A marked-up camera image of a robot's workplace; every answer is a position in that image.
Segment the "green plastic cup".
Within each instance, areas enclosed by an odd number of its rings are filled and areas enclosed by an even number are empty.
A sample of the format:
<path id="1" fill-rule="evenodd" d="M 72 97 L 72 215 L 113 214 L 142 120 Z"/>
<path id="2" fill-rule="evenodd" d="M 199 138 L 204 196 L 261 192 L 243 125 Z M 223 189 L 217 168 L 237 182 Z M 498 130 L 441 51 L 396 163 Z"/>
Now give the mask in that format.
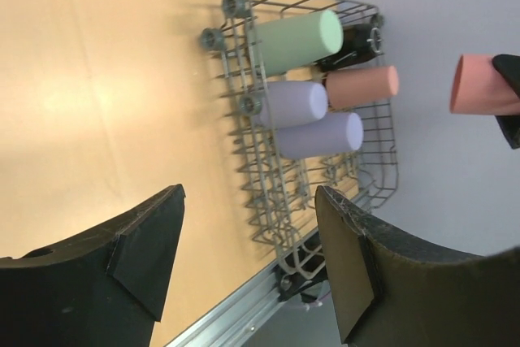
<path id="1" fill-rule="evenodd" d="M 344 32 L 334 11 L 325 10 L 257 24 L 247 32 L 255 62 L 265 76 L 278 76 L 336 54 Z"/>

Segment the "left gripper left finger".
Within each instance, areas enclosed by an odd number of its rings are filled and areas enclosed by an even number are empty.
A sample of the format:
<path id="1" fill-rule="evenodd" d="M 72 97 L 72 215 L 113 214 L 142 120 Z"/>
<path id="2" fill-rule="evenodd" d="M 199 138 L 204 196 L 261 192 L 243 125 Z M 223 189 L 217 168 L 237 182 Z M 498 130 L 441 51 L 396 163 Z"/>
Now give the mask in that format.
<path id="1" fill-rule="evenodd" d="M 171 185 L 121 215 L 1 261 L 4 346 L 147 346 L 184 220 Z"/>

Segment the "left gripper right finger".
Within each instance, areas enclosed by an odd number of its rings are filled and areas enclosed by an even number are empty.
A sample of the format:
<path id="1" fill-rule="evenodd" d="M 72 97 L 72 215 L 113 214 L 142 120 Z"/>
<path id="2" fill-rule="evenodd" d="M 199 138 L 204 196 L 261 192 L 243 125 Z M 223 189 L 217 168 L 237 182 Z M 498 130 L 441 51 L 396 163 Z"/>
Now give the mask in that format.
<path id="1" fill-rule="evenodd" d="M 328 186 L 315 206 L 344 344 L 518 345 L 518 248 L 479 256 L 437 245 Z"/>

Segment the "black white-lined mug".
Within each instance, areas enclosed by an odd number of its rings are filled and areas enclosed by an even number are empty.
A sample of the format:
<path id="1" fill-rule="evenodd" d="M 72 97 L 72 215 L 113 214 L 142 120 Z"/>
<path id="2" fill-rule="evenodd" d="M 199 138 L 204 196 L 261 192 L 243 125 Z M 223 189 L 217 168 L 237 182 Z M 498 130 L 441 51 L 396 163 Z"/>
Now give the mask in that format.
<path id="1" fill-rule="evenodd" d="M 382 54 L 382 33 L 374 24 L 350 24 L 343 27 L 340 50 L 313 63 L 321 72 L 366 63 Z"/>

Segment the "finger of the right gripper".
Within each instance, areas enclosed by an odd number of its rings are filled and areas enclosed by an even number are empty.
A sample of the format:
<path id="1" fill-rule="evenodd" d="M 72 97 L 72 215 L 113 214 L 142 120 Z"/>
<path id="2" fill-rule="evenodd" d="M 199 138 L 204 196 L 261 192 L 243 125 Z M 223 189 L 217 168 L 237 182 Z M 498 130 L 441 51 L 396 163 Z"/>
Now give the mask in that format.
<path id="1" fill-rule="evenodd" d="M 512 150 L 520 148 L 520 115 L 497 115 L 499 128 Z"/>
<path id="2" fill-rule="evenodd" d="M 492 58 L 492 66 L 519 98 L 520 56 L 516 54 L 497 54 Z"/>

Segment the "pink cup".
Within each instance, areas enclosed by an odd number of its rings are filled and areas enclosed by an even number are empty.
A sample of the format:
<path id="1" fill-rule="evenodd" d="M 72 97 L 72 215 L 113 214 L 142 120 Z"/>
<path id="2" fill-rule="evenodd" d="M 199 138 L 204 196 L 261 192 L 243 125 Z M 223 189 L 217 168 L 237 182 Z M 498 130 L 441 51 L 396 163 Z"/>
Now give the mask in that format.
<path id="1" fill-rule="evenodd" d="M 519 97 L 493 67 L 491 55 L 462 54 L 449 110 L 459 115 L 518 115 Z"/>
<path id="2" fill-rule="evenodd" d="M 395 66 L 344 69 L 329 72 L 324 86 L 331 107 L 342 110 L 394 97 L 399 76 Z"/>

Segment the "purple cup small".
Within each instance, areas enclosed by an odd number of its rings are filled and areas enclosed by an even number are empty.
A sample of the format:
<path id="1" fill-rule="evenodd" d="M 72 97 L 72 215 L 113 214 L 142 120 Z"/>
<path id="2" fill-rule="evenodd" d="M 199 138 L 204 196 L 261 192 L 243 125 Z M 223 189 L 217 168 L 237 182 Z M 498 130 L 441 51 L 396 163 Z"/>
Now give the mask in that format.
<path id="1" fill-rule="evenodd" d="M 322 84 L 273 81 L 262 96 L 262 110 L 252 120 L 264 128 L 289 128 L 321 120 L 327 110 L 327 91 Z"/>

